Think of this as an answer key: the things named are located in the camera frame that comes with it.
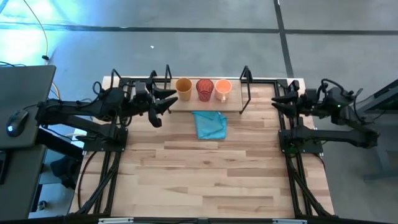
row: black desk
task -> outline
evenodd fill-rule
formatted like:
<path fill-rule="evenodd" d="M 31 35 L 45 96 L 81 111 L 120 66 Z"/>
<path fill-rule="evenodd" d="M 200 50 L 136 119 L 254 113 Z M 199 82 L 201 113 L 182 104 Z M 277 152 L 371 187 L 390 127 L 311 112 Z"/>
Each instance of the black desk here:
<path fill-rule="evenodd" d="M 55 66 L 0 68 L 0 151 L 10 155 L 4 184 L 0 185 L 0 220 L 28 217 L 38 186 L 46 147 L 34 146 L 39 127 L 37 107 L 28 108 L 24 132 L 12 138 L 6 122 L 13 112 L 45 101 L 49 95 Z"/>

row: wooden shelf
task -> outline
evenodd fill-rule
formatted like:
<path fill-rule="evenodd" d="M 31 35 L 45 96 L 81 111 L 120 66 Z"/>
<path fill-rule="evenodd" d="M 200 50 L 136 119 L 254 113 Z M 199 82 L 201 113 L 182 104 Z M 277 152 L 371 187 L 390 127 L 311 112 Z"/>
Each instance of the wooden shelf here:
<path fill-rule="evenodd" d="M 175 82 L 178 78 L 172 78 L 170 82 L 170 88 L 175 89 Z M 215 84 L 218 79 L 210 79 Z M 229 98 L 225 103 L 215 98 L 215 89 L 211 93 L 211 98 L 207 102 L 199 100 L 198 92 L 196 89 L 199 78 L 191 78 L 192 81 L 192 94 L 191 100 L 182 101 L 178 100 L 171 107 L 171 111 L 241 111 L 243 108 L 242 103 L 242 88 L 240 80 L 229 80 L 232 84 L 232 90 L 229 94 Z"/>

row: computer mouse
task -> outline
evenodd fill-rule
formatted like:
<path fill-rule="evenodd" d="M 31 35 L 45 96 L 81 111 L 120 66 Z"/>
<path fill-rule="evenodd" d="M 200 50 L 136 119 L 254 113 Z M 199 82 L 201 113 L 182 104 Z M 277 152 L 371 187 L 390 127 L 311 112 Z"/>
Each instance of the computer mouse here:
<path fill-rule="evenodd" d="M 11 137 L 19 136 L 25 129 L 29 113 L 26 110 L 17 110 L 7 121 L 6 131 Z"/>

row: cup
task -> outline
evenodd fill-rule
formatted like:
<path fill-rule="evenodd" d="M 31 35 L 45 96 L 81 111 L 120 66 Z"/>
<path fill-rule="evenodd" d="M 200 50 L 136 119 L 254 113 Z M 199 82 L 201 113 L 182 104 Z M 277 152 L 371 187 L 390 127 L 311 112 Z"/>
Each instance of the cup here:
<path fill-rule="evenodd" d="M 192 82 L 189 78 L 179 78 L 175 82 L 175 90 L 182 101 L 188 101 L 191 98 Z"/>
<path fill-rule="evenodd" d="M 214 84 L 208 78 L 202 78 L 197 82 L 197 90 L 199 100 L 202 102 L 207 102 L 210 100 L 211 93 L 213 92 Z"/>
<path fill-rule="evenodd" d="M 229 93 L 232 90 L 232 83 L 229 80 L 218 80 L 216 82 L 216 98 L 221 100 L 222 103 L 229 97 Z"/>

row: yellow cup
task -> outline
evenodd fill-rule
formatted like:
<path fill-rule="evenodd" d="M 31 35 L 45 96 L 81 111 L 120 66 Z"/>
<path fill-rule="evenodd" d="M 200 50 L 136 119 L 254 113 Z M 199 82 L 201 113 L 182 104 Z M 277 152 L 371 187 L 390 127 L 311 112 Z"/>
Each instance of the yellow cup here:
<path fill-rule="evenodd" d="M 225 102 L 229 97 L 229 93 L 232 90 L 232 83 L 229 80 L 218 80 L 215 85 L 216 93 L 215 96 L 221 102 Z"/>
<path fill-rule="evenodd" d="M 179 78 L 175 82 L 175 90 L 177 91 L 180 100 L 190 100 L 192 92 L 191 80 L 189 78 Z"/>

